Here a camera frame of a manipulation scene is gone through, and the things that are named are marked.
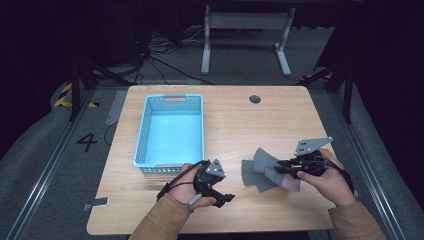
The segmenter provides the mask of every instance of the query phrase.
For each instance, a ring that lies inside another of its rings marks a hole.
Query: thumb
[[[194,210],[199,207],[208,207],[214,205],[216,203],[216,199],[213,197],[201,197],[197,202],[191,205],[191,208]]]
[[[305,172],[299,171],[296,174],[301,180],[311,184],[312,186],[316,187],[318,177],[312,176],[310,174],[307,174]]]

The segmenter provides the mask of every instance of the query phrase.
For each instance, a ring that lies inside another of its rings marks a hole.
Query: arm
[[[333,153],[327,149],[320,149],[320,152],[323,157],[343,169]],[[329,209],[328,212],[339,239],[386,239],[368,210],[356,201],[338,170],[329,167],[320,177],[305,172],[298,172],[297,176],[316,187],[336,205],[336,208]]]
[[[181,171],[187,169],[189,165],[184,165]],[[196,176],[197,171],[201,166],[198,166],[181,177],[174,186],[180,183],[191,183]],[[196,192],[193,184],[182,184],[172,188],[169,193],[165,194],[153,208],[143,218],[130,240],[174,240],[185,222],[190,217],[190,213],[196,208],[207,207],[213,205],[216,200],[212,197],[202,197],[193,205],[188,206],[187,203]]]

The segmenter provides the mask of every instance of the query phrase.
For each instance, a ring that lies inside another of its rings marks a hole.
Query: dark background
[[[201,25],[204,15],[203,6],[143,6],[137,19],[144,21],[135,22],[125,4],[70,7],[59,1],[0,3],[0,158],[50,112],[50,97],[70,77],[76,50],[104,67],[131,63],[139,52],[135,39],[149,26],[179,41],[178,32]],[[297,8],[295,16],[293,27],[339,24],[318,66],[352,61],[375,127],[423,207],[424,20],[418,4],[387,1],[360,11],[312,5]]]

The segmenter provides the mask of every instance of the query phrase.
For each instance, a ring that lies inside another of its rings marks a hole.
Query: person's left hand
[[[191,164],[184,164],[181,168],[181,172],[185,171],[189,168]],[[196,177],[197,172],[202,166],[199,165],[193,168],[190,172],[186,173],[182,176],[178,181],[174,183],[173,186],[176,186],[180,183],[191,183],[191,184],[182,184],[172,188],[168,194],[171,195],[175,200],[179,201],[182,204],[188,204],[188,201],[193,199],[197,193],[194,190],[193,180]],[[208,207],[216,203],[216,199],[213,197],[201,197],[197,202],[193,205],[189,206],[190,212],[193,212],[196,208],[199,207]]]

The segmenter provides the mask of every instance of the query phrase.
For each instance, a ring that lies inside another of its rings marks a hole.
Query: gray carpet
[[[331,31],[301,29],[290,32],[285,53],[292,71],[291,77],[283,77],[272,47],[274,42],[278,42],[278,32],[246,34],[240,31],[216,31],[212,38],[208,76],[200,74],[203,45],[194,42],[170,54],[154,55],[186,75],[150,60],[141,68],[142,84],[166,84],[163,78],[168,84],[201,84],[201,81],[195,79],[200,78],[216,85],[292,85],[302,75],[313,73],[314,64]],[[111,70],[122,71],[125,68],[120,66]],[[133,81],[135,74],[126,78]],[[52,96],[52,104],[63,86],[58,86]],[[100,82],[97,91],[89,99],[98,102],[99,107],[85,109],[76,124],[47,191],[38,208],[34,209],[33,216],[28,217],[29,222],[25,231],[22,231],[22,239],[126,239],[126,236],[90,236],[86,231],[89,211],[81,211],[82,204],[90,203],[95,197],[126,89],[109,80]],[[322,83],[316,83],[310,89],[323,125],[328,135],[335,139],[333,148],[352,175],[359,192],[358,199],[389,236],[387,225],[359,168],[359,160],[346,137],[344,123],[337,117],[340,106],[334,106],[331,96],[323,90]],[[350,127],[372,164],[405,238],[422,239],[423,211],[398,175],[356,89],[352,103],[353,124]],[[51,113],[15,142],[0,162],[0,239],[5,239],[12,229],[44,166],[61,141],[69,117],[70,108],[52,108]],[[92,140],[97,143],[91,144],[86,152],[87,145],[77,142],[89,134],[93,135]],[[330,231],[330,235],[331,239],[336,239],[333,231]],[[311,239],[328,238],[326,231],[311,231],[309,236]]]

